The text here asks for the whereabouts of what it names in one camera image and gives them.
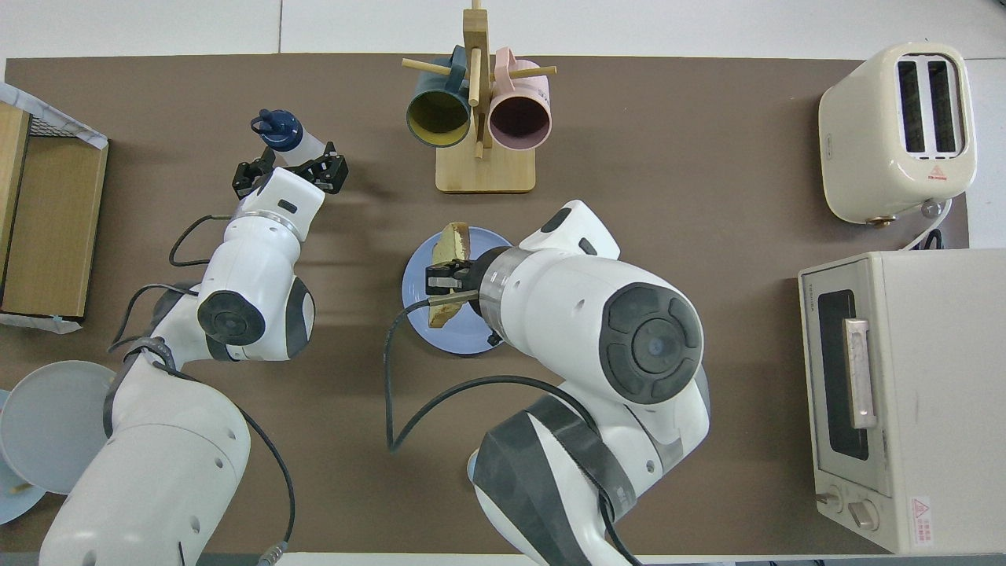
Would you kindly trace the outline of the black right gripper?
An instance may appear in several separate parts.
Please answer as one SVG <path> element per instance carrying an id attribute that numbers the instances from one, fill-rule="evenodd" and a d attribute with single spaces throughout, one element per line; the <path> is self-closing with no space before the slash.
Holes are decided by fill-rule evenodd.
<path id="1" fill-rule="evenodd" d="M 482 280 L 494 261 L 494 251 L 485 251 L 475 260 L 468 260 L 464 263 L 438 263 L 428 266 L 425 269 L 427 277 L 427 295 L 448 295 L 453 292 L 464 292 L 474 290 L 475 293 L 481 291 Z M 468 269 L 467 275 L 459 275 L 459 272 Z"/>

